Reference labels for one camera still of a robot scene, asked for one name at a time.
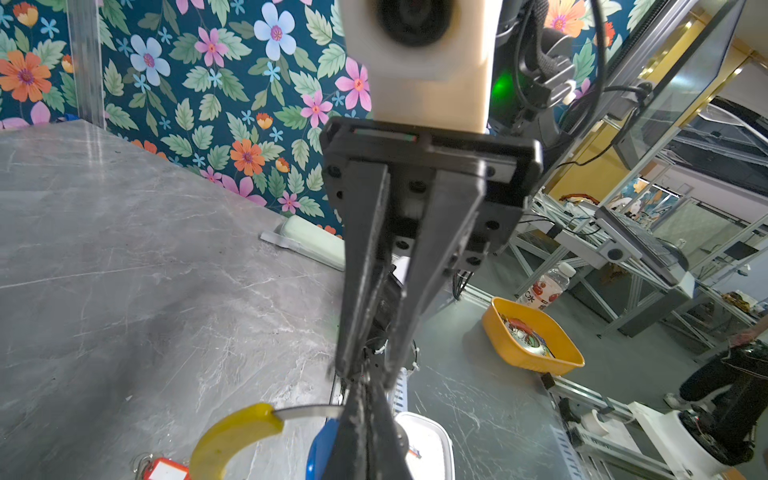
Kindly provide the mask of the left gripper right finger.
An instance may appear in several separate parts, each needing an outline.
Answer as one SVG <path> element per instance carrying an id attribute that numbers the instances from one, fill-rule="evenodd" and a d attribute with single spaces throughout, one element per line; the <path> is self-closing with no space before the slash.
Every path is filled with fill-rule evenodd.
<path id="1" fill-rule="evenodd" d="M 407 437 L 394 420 L 386 392 L 378 379 L 367 384 L 367 478 L 406 480 Z"/>

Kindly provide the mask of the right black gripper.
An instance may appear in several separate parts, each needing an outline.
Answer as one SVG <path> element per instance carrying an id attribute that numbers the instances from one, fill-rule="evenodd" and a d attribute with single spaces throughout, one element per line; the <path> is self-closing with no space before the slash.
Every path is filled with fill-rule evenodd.
<path id="1" fill-rule="evenodd" d="M 446 269 L 477 269 L 511 236 L 543 173 L 542 147 L 533 139 L 345 117 L 331 119 L 320 142 L 326 191 L 345 225 L 335 359 L 341 377 L 362 370 L 390 251 L 411 257 L 390 324 L 389 390 Z"/>

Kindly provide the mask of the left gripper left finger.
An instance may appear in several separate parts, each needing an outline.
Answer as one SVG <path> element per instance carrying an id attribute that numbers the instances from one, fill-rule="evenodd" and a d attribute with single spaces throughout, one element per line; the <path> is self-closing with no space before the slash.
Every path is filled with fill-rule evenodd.
<path id="1" fill-rule="evenodd" d="M 366 384 L 351 385 L 322 479 L 367 478 Z"/>

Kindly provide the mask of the blue capped key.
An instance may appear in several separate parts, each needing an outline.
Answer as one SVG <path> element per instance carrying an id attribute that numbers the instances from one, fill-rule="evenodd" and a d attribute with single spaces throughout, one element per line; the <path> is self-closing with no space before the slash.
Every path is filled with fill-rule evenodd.
<path id="1" fill-rule="evenodd" d="M 338 429 L 338 419 L 328 419 L 315 436 L 307 458 L 306 480 L 321 480 L 330 459 Z"/>

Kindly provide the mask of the grey yellow keyring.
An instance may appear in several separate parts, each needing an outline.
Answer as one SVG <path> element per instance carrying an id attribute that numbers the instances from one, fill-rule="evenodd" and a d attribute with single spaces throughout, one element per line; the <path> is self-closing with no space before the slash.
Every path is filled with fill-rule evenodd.
<path id="1" fill-rule="evenodd" d="M 258 403 L 238 410 L 209 428 L 196 444 L 189 461 L 193 480 L 223 479 L 230 460 L 246 447 L 280 434 L 286 421 L 338 418 L 342 405 L 310 404 L 275 409 Z"/>

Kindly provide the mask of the red capped key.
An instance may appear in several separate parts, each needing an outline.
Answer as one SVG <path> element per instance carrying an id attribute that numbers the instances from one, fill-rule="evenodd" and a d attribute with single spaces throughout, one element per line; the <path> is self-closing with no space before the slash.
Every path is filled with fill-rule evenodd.
<path id="1" fill-rule="evenodd" d="M 135 480 L 189 480 L 187 466 L 153 454 L 140 455 L 133 467 Z"/>

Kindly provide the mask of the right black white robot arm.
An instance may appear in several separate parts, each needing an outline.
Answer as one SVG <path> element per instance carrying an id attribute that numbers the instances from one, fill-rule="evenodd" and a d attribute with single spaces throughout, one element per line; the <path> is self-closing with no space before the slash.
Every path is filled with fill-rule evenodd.
<path id="1" fill-rule="evenodd" d="M 456 272 L 508 240 L 557 147 L 553 107 L 575 73 L 545 1 L 344 1 L 349 55 L 368 70 L 372 115 L 333 117 L 323 180 L 344 224 L 335 371 L 352 380 L 385 283 L 409 260 L 385 322 L 392 387 L 418 319 Z"/>

